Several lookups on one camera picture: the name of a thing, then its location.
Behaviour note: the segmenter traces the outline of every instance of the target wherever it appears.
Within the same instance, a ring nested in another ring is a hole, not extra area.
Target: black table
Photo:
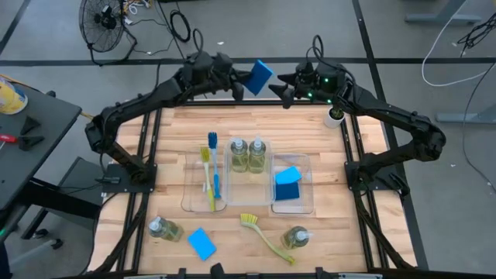
[[[0,133],[19,136],[26,117],[29,116],[41,126],[25,136],[43,136],[45,139],[29,151],[20,150],[16,143],[5,143],[0,149],[0,213],[4,217],[8,216],[4,227],[0,228],[0,243],[16,227],[31,205],[91,219],[95,218],[100,209],[95,203],[66,195],[59,187],[33,177],[73,126],[81,108],[26,86],[15,86],[27,95],[28,105],[15,115],[0,115]]]

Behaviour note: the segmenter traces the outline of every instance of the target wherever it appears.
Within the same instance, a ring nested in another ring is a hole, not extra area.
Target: desk
[[[346,186],[343,167],[346,155],[341,131],[324,126],[325,112],[326,106],[321,105],[293,106],[289,110],[280,106],[164,109],[156,155],[157,186],[150,196],[146,221],[160,215],[181,224],[184,236],[179,243],[171,243],[154,239],[146,233],[140,274],[176,274],[180,267],[185,267],[188,274],[207,274],[210,266],[218,262],[226,273],[313,273],[315,267],[323,267],[328,272],[365,271],[353,195]],[[369,117],[358,120],[365,151],[378,153],[386,150],[379,121]],[[130,153],[137,150],[141,123],[142,119],[134,119],[119,130],[118,142]],[[212,130],[217,132],[220,146],[232,136],[253,138],[260,134],[270,140],[274,152],[308,154],[312,164],[314,212],[305,217],[283,217],[275,215],[268,206],[227,206],[216,214],[183,211],[184,152],[206,144],[207,133]],[[354,139],[352,146],[354,157],[358,158]],[[393,191],[374,193],[385,236],[405,260],[415,265],[399,197]],[[89,270],[98,267],[119,240],[127,201],[128,194],[120,194],[103,208]],[[276,245],[281,244],[280,236],[292,226],[304,226],[315,235],[307,246],[289,251],[296,259],[296,264],[290,267],[274,255],[254,231],[239,224],[242,212],[257,215],[257,224]],[[187,241],[187,237],[200,226],[217,246],[217,251],[205,262],[196,256]],[[132,239],[126,268],[130,267],[133,244]],[[371,244],[374,262],[379,266],[375,241]]]

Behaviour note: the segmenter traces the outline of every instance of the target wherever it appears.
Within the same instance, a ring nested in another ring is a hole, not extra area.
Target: electric fan
[[[124,58],[106,64],[118,64],[127,60],[137,44],[136,37],[123,24],[122,7],[122,0],[81,1],[79,29],[90,50],[91,61],[99,66],[104,64],[95,61],[93,51],[104,53],[113,50],[119,44],[123,32],[128,33],[133,38],[134,43]]]

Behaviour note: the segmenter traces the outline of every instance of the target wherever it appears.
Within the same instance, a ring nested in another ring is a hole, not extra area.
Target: clear plastic bin
[[[224,173],[224,155],[222,149],[217,149],[217,169],[219,171],[219,188],[222,194],[222,174]],[[208,164],[210,184],[215,193],[214,186],[214,164],[212,153]],[[208,201],[207,192],[203,192],[205,183],[205,169],[203,167],[200,147],[186,153],[186,164],[184,165],[184,194],[181,207],[187,212],[212,212]],[[226,202],[221,198],[215,199],[215,211],[219,212],[226,208]]]
[[[291,200],[274,201],[271,208],[277,214],[310,214],[313,206],[312,167],[310,158],[301,153],[275,153],[272,155],[272,180],[275,185],[275,175],[295,166],[302,178],[298,181],[300,197]]]
[[[248,143],[255,140],[243,139]],[[231,143],[224,148],[224,185],[222,199],[227,205],[271,205],[274,202],[274,180],[270,175],[270,143],[265,143],[265,165],[260,174],[252,174],[250,170],[238,173],[232,169],[233,152]]]

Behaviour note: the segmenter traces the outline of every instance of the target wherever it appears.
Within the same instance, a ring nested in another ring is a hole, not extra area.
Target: concrete floor
[[[436,12],[446,1],[362,0],[360,4],[367,24],[375,57],[424,57],[441,26],[406,24],[407,12]],[[20,1],[0,2],[0,37],[8,29]],[[78,28],[79,1],[31,0],[15,32],[0,54],[1,60],[88,60],[89,53]],[[314,34],[324,40],[327,57],[365,57],[360,31],[350,1],[328,0],[208,0],[181,2],[182,12],[191,25],[199,27],[205,37],[205,50],[222,51],[231,57],[303,57]],[[168,14],[174,4],[164,5]],[[462,9],[484,20],[495,12],[491,0],[471,0]],[[140,9],[132,19],[158,19],[154,9]],[[167,46],[171,35],[164,27],[152,22],[131,28],[139,40],[139,49],[155,51]],[[457,57],[460,47],[453,42],[471,30],[469,26],[450,27],[442,37],[433,57]],[[483,43],[467,51],[468,57],[494,56],[494,33]],[[108,53],[98,53],[98,59],[121,57],[129,48],[121,43]],[[181,44],[190,52],[192,43]],[[150,57],[134,53],[131,59],[160,57],[179,58],[173,45],[166,53]],[[249,69],[249,64],[236,65]],[[278,74],[294,70],[294,64],[270,64]],[[359,84],[374,91],[366,64],[347,64]],[[447,64],[428,65],[430,81],[441,83],[465,78],[488,65]],[[386,99],[393,105],[417,110],[434,121],[436,112],[462,112],[477,81],[448,88],[432,88],[425,84],[418,64],[378,65]],[[162,66],[160,78],[170,77],[178,66]],[[148,92],[154,83],[155,66],[80,66],[80,67],[0,67],[0,73],[24,81],[42,91],[54,90],[57,97],[72,102],[85,112],[96,114],[107,105]],[[496,81],[489,77],[479,87],[471,112],[477,112],[496,102]],[[229,97],[220,94],[216,98]],[[264,89],[258,98],[273,95]],[[97,162],[98,156],[88,148],[84,135],[86,120],[79,118],[36,175],[58,183],[76,157]],[[448,137],[443,155],[436,162],[405,164],[412,188],[412,200],[419,223],[425,253],[431,270],[451,270],[496,274],[494,253],[496,242],[496,195],[465,162],[461,151],[461,126],[439,124]],[[493,126],[467,127],[467,152],[473,162],[489,178],[496,181],[492,171],[496,151],[491,148],[496,136]],[[397,131],[399,143],[407,143],[409,135]],[[24,229],[35,208],[21,221]],[[42,224],[65,245],[57,251],[29,263],[29,271],[20,270],[14,278],[51,278],[78,274],[88,259],[91,232],[49,215]],[[6,242],[11,257],[39,244],[21,241],[14,233]]]

